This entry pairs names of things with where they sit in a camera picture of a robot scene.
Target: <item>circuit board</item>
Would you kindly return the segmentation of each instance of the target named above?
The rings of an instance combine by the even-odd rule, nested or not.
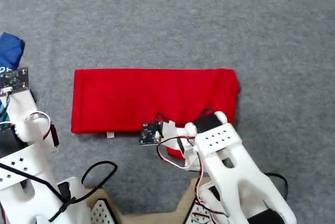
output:
[[[22,92],[29,89],[28,68],[8,71],[0,74],[0,96],[5,96],[7,88],[11,92]]]
[[[139,144],[140,145],[158,144],[160,139],[157,139],[156,131],[157,131],[156,123],[143,124],[140,133]]]

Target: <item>gray carpet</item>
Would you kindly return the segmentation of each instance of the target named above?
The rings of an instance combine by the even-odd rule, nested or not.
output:
[[[123,213],[173,210],[196,174],[136,137],[71,134],[73,71],[234,68],[245,147],[287,177],[298,223],[335,222],[335,0],[1,0],[0,30],[26,41],[21,66],[61,141],[58,180],[109,159],[119,170],[105,188]]]

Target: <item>cable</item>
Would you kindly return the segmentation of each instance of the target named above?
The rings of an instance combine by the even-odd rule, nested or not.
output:
[[[91,191],[89,191],[87,194],[85,194],[84,196],[82,196],[81,198],[79,199],[76,199],[75,197],[71,198],[70,200],[66,201],[63,203],[63,205],[59,208],[59,210],[54,214],[54,216],[52,216],[50,219],[49,219],[49,222],[53,222],[54,220],[56,220],[56,218],[63,212],[66,211],[66,209],[72,205],[72,204],[76,204],[76,203],[79,203],[81,201],[84,201],[86,200],[87,198],[89,198],[92,194],[94,194],[97,190],[99,190],[114,174],[115,172],[117,171],[118,169],[118,166],[117,164],[115,164],[114,162],[112,161],[108,161],[108,160],[105,160],[105,161],[99,161],[93,165],[90,166],[90,168],[87,169],[87,171],[84,173],[83,177],[82,177],[82,184],[84,183],[85,181],[85,178],[87,177],[87,175],[90,173],[90,171],[95,168],[96,166],[98,165],[102,165],[102,164],[110,164],[112,165],[114,168],[113,170],[97,185],[95,186]]]
[[[4,224],[7,224],[7,218],[6,218],[5,210],[2,207],[1,203],[0,203],[0,208],[1,208],[2,220],[4,221]]]
[[[5,113],[7,112],[7,109],[8,109],[8,106],[9,106],[9,103],[10,103],[10,94],[11,92],[7,92],[7,95],[6,95],[6,106],[3,108],[3,110],[0,112],[0,118],[5,115]]]
[[[199,177],[195,183],[195,186],[194,186],[194,192],[195,192],[195,198],[197,200],[197,203],[199,205],[201,205],[203,208],[205,208],[206,210],[208,210],[210,213],[213,213],[213,214],[217,214],[217,215],[224,215],[228,218],[228,215],[225,213],[225,212],[221,212],[221,211],[215,211],[215,210],[212,210],[208,207],[206,207],[202,202],[201,202],[201,199],[199,198],[199,185],[200,185],[200,182],[204,176],[204,168],[203,168],[203,163],[201,162],[201,159],[200,159],[200,156],[199,156],[199,153],[197,154],[198,155],[198,158],[199,158],[199,163],[200,163],[200,171],[199,171]]]
[[[5,169],[5,170],[7,170],[7,171],[10,171],[10,172],[12,172],[12,173],[15,173],[15,174],[17,174],[17,175],[20,175],[20,176],[22,176],[22,177],[28,178],[28,179],[30,179],[30,180],[32,180],[32,181],[36,181],[36,182],[38,182],[38,183],[41,183],[41,184],[47,186],[48,189],[50,189],[50,190],[56,195],[56,197],[57,197],[60,201],[62,201],[63,203],[66,202],[66,199],[63,198],[63,196],[62,196],[60,193],[58,193],[58,191],[57,191],[56,189],[54,189],[54,187],[53,187],[49,182],[47,182],[47,181],[45,181],[45,180],[42,180],[41,178],[38,178],[38,177],[36,177],[36,176],[33,176],[33,175],[29,174],[29,173],[25,173],[25,172],[22,172],[22,171],[20,171],[20,170],[17,170],[17,169],[15,169],[15,168],[10,167],[10,166],[8,166],[8,165],[5,165],[5,164],[3,164],[3,163],[0,163],[0,168]]]
[[[27,119],[28,118],[30,118],[31,116],[33,116],[33,115],[42,115],[42,116],[44,116],[47,120],[48,120],[48,131],[43,135],[43,140],[44,139],[46,139],[47,138],[47,136],[49,135],[49,133],[50,133],[50,130],[51,130],[51,119],[50,119],[50,117],[49,117],[49,115],[48,114],[46,114],[46,113],[44,113],[44,112],[42,112],[42,111],[35,111],[35,112],[33,112],[33,113],[31,113],[28,117],[27,117]]]
[[[187,140],[188,140],[188,139],[194,139],[194,137],[190,137],[190,136],[176,136],[176,137],[173,137],[173,138],[166,139],[166,140],[160,142],[160,143],[157,145],[157,147],[156,147],[157,154],[158,154],[158,156],[159,156],[163,161],[165,161],[166,163],[168,163],[168,164],[170,164],[170,165],[174,165],[174,166],[178,167],[179,169],[189,169],[189,168],[191,167],[191,165],[193,165],[193,163],[198,159],[198,157],[195,158],[189,165],[187,165],[187,166],[180,166],[180,165],[178,165],[178,164],[172,162],[171,160],[165,158],[165,157],[161,154],[161,152],[160,152],[160,150],[159,150],[159,147],[161,146],[161,144],[163,144],[163,143],[165,143],[165,142],[167,142],[167,141],[170,141],[170,140],[172,140],[172,139],[178,139],[178,138],[180,138],[180,139],[187,139]]]
[[[287,181],[287,179],[284,176],[282,176],[282,175],[280,175],[278,173],[264,173],[264,174],[266,176],[268,176],[268,177],[272,176],[272,177],[281,178],[284,181],[284,183],[285,183],[285,190],[284,190],[284,196],[283,196],[283,198],[284,198],[284,200],[287,200],[287,197],[288,197],[288,181]]]
[[[158,131],[159,135],[161,136],[161,138],[164,138],[163,133],[162,133],[163,126],[161,128],[161,126],[159,125],[159,117],[161,117],[164,122],[168,122],[168,121],[162,113],[159,113],[159,112],[156,113],[155,123],[156,123],[157,131]]]
[[[88,192],[87,194],[85,194],[83,197],[76,199],[76,198],[71,198],[70,200],[66,200],[49,182],[38,178],[36,176],[33,176],[31,174],[22,172],[20,170],[17,170],[13,167],[10,167],[8,165],[5,165],[3,163],[0,163],[0,168],[5,169],[7,171],[10,171],[12,173],[15,173],[17,175],[20,175],[22,177],[28,178],[32,181],[36,181],[40,184],[43,184],[45,186],[47,186],[47,188],[49,190],[51,190],[53,192],[53,194],[55,194],[55,196],[63,203],[63,205],[59,208],[59,210],[56,212],[56,214],[51,217],[49,219],[49,222],[53,222],[62,212],[64,212],[67,207],[71,204],[75,204],[75,203],[79,203],[83,200],[86,200],[87,198],[89,198],[92,194],[94,194],[98,189],[100,189],[113,175],[114,173],[117,171],[118,166],[117,164],[115,164],[112,161],[100,161],[97,162],[95,164],[93,164],[84,174],[83,178],[82,178],[82,182],[85,180],[86,176],[88,175],[88,173],[96,166],[101,165],[101,164],[111,164],[112,166],[114,166],[114,169],[97,185],[95,186],[90,192]]]

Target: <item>black wire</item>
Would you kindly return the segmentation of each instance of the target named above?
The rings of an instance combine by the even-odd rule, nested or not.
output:
[[[214,112],[214,110],[212,108],[205,108],[203,109],[201,112],[200,112],[200,116],[199,117],[203,117],[207,112],[209,111],[212,111]],[[157,131],[159,133],[159,135],[161,136],[161,138],[164,138],[163,136],[163,132],[162,132],[162,128],[163,128],[163,125],[160,125],[160,122],[159,122],[159,117],[161,117],[163,119],[164,122],[169,122],[167,120],[167,118],[160,112],[157,112],[156,113],[156,116],[155,116],[155,124],[156,124],[156,127],[157,127]],[[175,126],[176,127],[184,127],[186,124],[176,124]]]
[[[48,189],[50,189],[50,190],[56,195],[56,197],[57,197],[60,201],[62,201],[63,203],[66,202],[66,199],[63,198],[63,196],[62,196],[60,193],[58,193],[57,190],[54,189],[54,187],[53,187],[49,182],[47,182],[47,181],[45,181],[45,180],[42,180],[41,178],[38,178],[38,177],[33,176],[33,175],[31,175],[31,174],[28,174],[28,173],[22,172],[22,171],[20,171],[20,170],[17,170],[17,169],[15,169],[15,168],[10,167],[10,166],[8,166],[8,165],[5,165],[5,164],[3,164],[3,163],[0,163],[0,168],[5,169],[5,170],[7,170],[7,171],[10,171],[10,172],[12,172],[12,173],[15,173],[15,174],[17,174],[17,175],[20,175],[20,176],[22,176],[22,177],[28,178],[28,179],[30,179],[30,180],[32,180],[32,181],[36,181],[36,182],[38,182],[38,183],[41,183],[41,184],[47,186]]]
[[[272,177],[281,178],[284,181],[284,183],[285,183],[285,190],[284,190],[284,196],[283,196],[283,198],[284,198],[284,200],[287,200],[287,197],[288,197],[288,181],[287,181],[287,179],[284,176],[282,176],[282,175],[280,175],[278,173],[264,173],[264,174],[266,176],[268,176],[268,177],[272,176]]]
[[[10,94],[11,94],[11,92],[7,92],[6,106],[0,112],[0,118],[7,112],[7,109],[8,109],[9,103],[10,103]]]
[[[59,210],[54,214],[54,216],[52,216],[50,219],[49,219],[49,222],[53,222],[54,220],[56,220],[56,218],[61,214],[63,213],[67,207],[69,205],[72,205],[72,204],[76,204],[76,203],[79,203],[81,201],[84,201],[86,200],[87,198],[89,198],[92,194],[94,194],[97,190],[99,190],[114,174],[115,172],[117,171],[118,169],[118,166],[117,164],[115,164],[114,162],[112,161],[108,161],[108,160],[105,160],[105,161],[99,161],[93,165],[90,166],[90,168],[87,169],[87,171],[84,173],[83,177],[82,177],[82,184],[84,183],[85,181],[85,178],[87,177],[87,175],[89,174],[89,172],[95,168],[96,166],[98,165],[102,165],[102,164],[110,164],[112,165],[114,168],[113,170],[97,185],[95,186],[91,191],[89,191],[87,194],[85,194],[83,197],[79,198],[79,199],[76,199],[75,197],[71,198],[70,200],[68,200],[67,202],[65,202],[60,208]]]
[[[164,120],[164,122],[167,122],[167,119],[165,118],[165,116],[162,113],[159,113],[159,112],[156,113],[155,123],[156,123],[157,131],[158,131],[159,135],[161,136],[161,138],[164,138],[163,132],[162,132],[163,125],[160,126],[159,117],[161,117]]]

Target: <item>wooden base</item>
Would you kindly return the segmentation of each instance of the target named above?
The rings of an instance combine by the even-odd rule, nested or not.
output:
[[[209,181],[210,178],[204,178],[202,183],[207,183]],[[181,201],[178,203],[176,210],[173,212],[122,215],[103,189],[98,190],[94,195],[87,199],[87,204],[92,208],[99,198],[106,198],[119,224],[182,224],[194,199],[195,182],[195,178],[191,180],[189,187],[185,191]]]

